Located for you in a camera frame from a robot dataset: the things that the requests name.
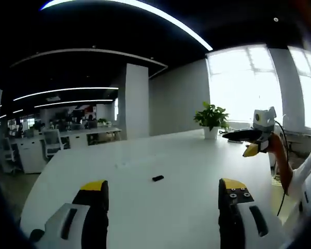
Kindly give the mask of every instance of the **ceiling light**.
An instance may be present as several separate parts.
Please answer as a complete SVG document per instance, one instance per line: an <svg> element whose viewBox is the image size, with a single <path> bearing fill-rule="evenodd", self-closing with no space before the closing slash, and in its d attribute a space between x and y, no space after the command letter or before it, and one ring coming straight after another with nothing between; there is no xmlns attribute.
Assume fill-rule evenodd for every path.
<svg viewBox="0 0 311 249"><path fill-rule="evenodd" d="M37 107L42 107L42 106L49 106L49 105L60 105L60 104L68 104L68 103L78 103L78 102L101 102L101 101L113 101L113 100L76 100L76 101L67 101L67 102L59 102L59 103L52 103L52 104L46 104L46 105L37 105Z"/></svg>
<svg viewBox="0 0 311 249"><path fill-rule="evenodd" d="M50 92L61 92L61 91L69 91L69 90L88 90L88 89L109 89L109 90L118 90L118 87L75 87L75 88L65 88L65 89L57 89L57 90L50 90L50 91L45 91L45 92L36 92L32 93L26 96L19 97L17 99L14 99L13 101L20 100L23 98L39 95L39 94L44 94L44 93L50 93Z"/></svg>
<svg viewBox="0 0 311 249"><path fill-rule="evenodd" d="M19 113L19 112L21 112L21 111L23 111L23 109L16 110L15 112L12 112L12 113Z"/></svg>
<svg viewBox="0 0 311 249"><path fill-rule="evenodd" d="M66 2L72 2L75 0L53 0L50 1L49 3L45 4L41 10L51 7L53 5L61 4L61 3L66 3ZM168 15L167 13L163 12L160 9L157 9L151 5L139 2L137 0L95 0L95 1L112 1L112 2L117 2L117 3L122 3L122 4L128 4L131 6L135 6L137 8L146 10L148 12L151 12L159 17L162 17L163 19L166 19L168 22L171 22L172 24L178 26L180 29L184 30L187 32L189 35L191 35L193 38L195 38L200 44L202 44L208 51L213 50L213 48L206 42L204 41L199 35L197 35L195 32L193 32L192 29L190 29L188 26L180 22L179 20L175 19L174 17Z"/></svg>

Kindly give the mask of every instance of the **white chair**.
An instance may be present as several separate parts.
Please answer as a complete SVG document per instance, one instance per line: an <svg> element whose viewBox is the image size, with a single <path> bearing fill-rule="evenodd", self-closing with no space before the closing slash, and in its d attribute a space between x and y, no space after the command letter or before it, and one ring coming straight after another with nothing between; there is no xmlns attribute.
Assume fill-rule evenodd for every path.
<svg viewBox="0 0 311 249"><path fill-rule="evenodd" d="M16 161L16 152L12 150L9 138L2 139L1 148L1 165L4 173L15 173L16 170L20 170L15 165L9 164L9 162Z"/></svg>
<svg viewBox="0 0 311 249"><path fill-rule="evenodd" d="M54 156L60 149L63 149L64 144L61 142L60 132L58 129L55 130L43 130L45 138L45 155Z"/></svg>

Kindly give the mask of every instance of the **office desk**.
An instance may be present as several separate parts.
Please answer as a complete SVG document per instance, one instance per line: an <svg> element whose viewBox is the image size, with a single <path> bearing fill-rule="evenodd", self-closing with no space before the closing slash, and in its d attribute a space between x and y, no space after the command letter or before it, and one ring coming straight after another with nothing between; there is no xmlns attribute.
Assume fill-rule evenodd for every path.
<svg viewBox="0 0 311 249"><path fill-rule="evenodd" d="M220 248L218 184L222 177L248 187L270 207L267 154L243 158L244 144L204 140L203 130L61 150L48 163L25 203L26 236L85 183L109 183L109 249ZM153 182L152 177L164 179Z"/></svg>
<svg viewBox="0 0 311 249"><path fill-rule="evenodd" d="M84 129L75 131L60 132L60 137L69 137L71 149L88 146L88 134L111 133L120 139L121 130L115 127L99 127L94 129ZM43 135L37 135L31 138L13 139L11 144L17 144L22 166L25 173L40 173L43 171L47 162L44 158L43 145L40 140L44 140Z"/></svg>

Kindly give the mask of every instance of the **green leaves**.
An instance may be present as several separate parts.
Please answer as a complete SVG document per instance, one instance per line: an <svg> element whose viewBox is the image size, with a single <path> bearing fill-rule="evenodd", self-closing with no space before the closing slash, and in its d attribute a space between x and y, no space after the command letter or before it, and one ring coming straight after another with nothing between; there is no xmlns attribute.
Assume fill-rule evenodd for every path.
<svg viewBox="0 0 311 249"><path fill-rule="evenodd" d="M207 102L203 102L204 110L196 112L193 120L200 126L209 127L211 131L213 127L228 128L226 123L229 116L228 113L224 113L226 109L210 105Z"/></svg>

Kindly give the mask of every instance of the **white sleeve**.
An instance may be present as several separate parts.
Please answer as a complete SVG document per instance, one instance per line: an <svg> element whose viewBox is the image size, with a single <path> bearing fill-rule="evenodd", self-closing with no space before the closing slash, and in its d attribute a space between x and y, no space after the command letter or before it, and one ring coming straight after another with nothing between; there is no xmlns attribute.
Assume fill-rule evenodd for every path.
<svg viewBox="0 0 311 249"><path fill-rule="evenodd" d="M302 165L293 170L291 182L288 187L288 195L296 200L300 200L302 197L302 187L305 179L311 172L311 153L308 158L302 163Z"/></svg>

